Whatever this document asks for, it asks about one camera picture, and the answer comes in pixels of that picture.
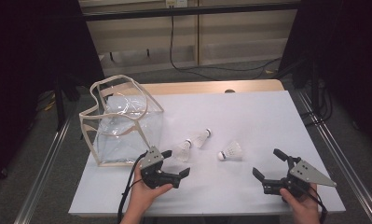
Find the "shuttlecock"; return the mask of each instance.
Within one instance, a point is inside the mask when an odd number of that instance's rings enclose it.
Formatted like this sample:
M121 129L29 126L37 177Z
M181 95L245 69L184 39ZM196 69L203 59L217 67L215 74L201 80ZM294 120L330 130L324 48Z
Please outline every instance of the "shuttlecock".
M197 148L201 148L205 143L206 139L212 135L212 130L206 129L202 133L198 133L198 135L193 139L194 146Z
M174 157L179 161L188 161L191 140L186 139L184 142L175 146Z
M243 151L237 141L232 141L223 151L218 153L218 160L240 159L243 157Z

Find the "hand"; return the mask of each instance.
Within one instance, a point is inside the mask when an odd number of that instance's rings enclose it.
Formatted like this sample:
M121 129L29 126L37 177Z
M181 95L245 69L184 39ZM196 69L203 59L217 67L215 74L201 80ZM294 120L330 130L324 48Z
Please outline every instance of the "hand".
M317 198L316 184L310 184L309 193ZM281 189L281 195L293 208L293 218L295 224L318 224L319 211L318 204L309 196L304 195L300 199L296 199L287 189Z
M133 183L131 189L130 203L128 204L127 212L122 218L122 224L133 224L139 223L140 218L145 211L151 206L154 200L161 194L166 193L168 190L173 188L173 185L166 184L156 189L149 188L145 182L143 182L142 175L140 173L140 163L136 165Z

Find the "white table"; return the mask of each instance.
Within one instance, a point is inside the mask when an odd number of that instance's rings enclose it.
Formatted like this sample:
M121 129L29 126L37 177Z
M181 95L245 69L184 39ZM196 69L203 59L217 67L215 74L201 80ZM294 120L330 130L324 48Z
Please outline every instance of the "white table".
M191 148L187 162L164 161L163 171L191 167L179 189L155 200L145 213L152 217L279 215L291 210L280 196L263 193L253 167L268 179L286 176L287 162L273 155L279 148L301 157L328 175L287 91L155 95L165 109L159 149L210 128L202 149ZM241 161L219 161L217 153L231 140L244 150ZM130 167L98 167L90 155L69 210L81 217L115 217ZM329 212L345 207L335 188L319 186Z

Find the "metal frame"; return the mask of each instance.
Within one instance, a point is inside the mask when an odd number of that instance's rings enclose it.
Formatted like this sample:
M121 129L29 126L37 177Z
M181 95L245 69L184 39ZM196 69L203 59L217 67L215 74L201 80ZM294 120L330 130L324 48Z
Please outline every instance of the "metal frame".
M64 121L63 126L55 134L54 140L52 141L51 147L49 148L46 159L43 162L43 165L40 168L40 171L34 180L34 183L29 190L28 195L26 196L25 201L23 202L22 208L17 215L14 224L27 224L31 221L34 210L37 207L40 196L43 193L43 189L46 186L46 182L51 172L52 165L55 162L55 159L58 155L59 150L64 137L66 136L67 130L69 128L70 118L76 114L76 105L77 103L70 104L68 112L68 117Z
M176 8L122 11L122 12L116 11L116 12L101 12L101 13L84 13L81 18L79 17L78 18L85 20L85 21L109 21L109 20L124 20L124 19L137 19L137 18L189 16L189 15L202 15L202 14L290 10L290 9L298 9L306 5L311 6L311 5L316 5L316 4L318 3L305 3L301 1L295 1L295 2L286 2L286 3L249 4L249 5L218 6L218 7L176 7Z
M311 118L313 122L317 122L318 116L316 116L313 113L313 108L310 105L311 100L309 96L305 92L301 92L301 91L298 93L298 96L301 99L301 102L303 103L307 111L311 113ZM365 212L369 216L369 219L371 220L371 223L372 223L372 195L371 193L366 188L366 186L364 185L360 177L354 172L353 168L351 167L351 164L349 163L342 149L338 145L334 136L328 130L325 123L324 122L317 122L317 123L318 124L316 124L315 127L317 128L323 140L325 141L332 156L336 160L337 165L342 171L342 174L344 174L344 176L348 180L349 185L351 186L351 189L356 195L361 206L365 209Z

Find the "transparent plastic bag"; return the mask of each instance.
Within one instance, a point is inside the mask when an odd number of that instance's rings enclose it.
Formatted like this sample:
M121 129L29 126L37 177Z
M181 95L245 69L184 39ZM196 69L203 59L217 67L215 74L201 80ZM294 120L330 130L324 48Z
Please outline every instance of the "transparent plastic bag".
M158 147L163 108L139 83L126 76L95 82L96 105L79 114L81 130L99 166L134 164Z

